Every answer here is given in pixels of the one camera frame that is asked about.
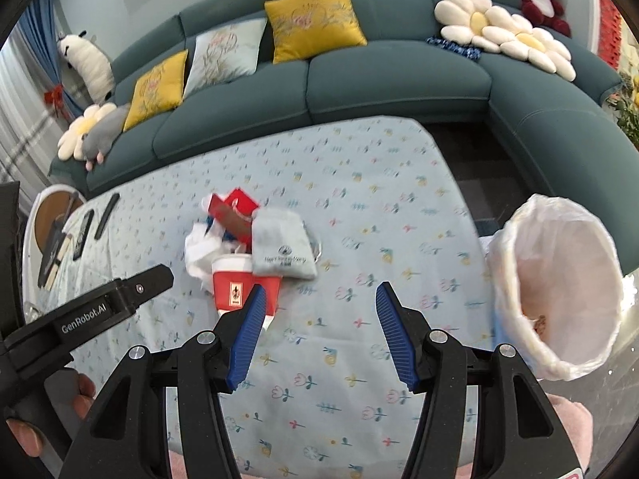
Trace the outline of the person's left hand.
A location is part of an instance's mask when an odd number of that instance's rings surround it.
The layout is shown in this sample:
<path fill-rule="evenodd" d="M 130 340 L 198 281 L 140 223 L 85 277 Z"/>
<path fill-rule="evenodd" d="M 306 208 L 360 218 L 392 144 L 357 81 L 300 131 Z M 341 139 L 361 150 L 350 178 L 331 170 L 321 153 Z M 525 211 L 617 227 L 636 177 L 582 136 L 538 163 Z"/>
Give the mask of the person's left hand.
<path fill-rule="evenodd" d="M 51 400 L 54 412 L 70 434 L 75 436 L 79 422 L 83 420 L 93 405 L 96 386 L 90 377 L 74 369 L 58 371 L 44 382 L 44 390 Z M 47 438 L 34 423 L 29 423 L 23 415 L 18 420 L 6 421 L 13 436 L 29 457 L 40 457 L 46 447 Z"/>

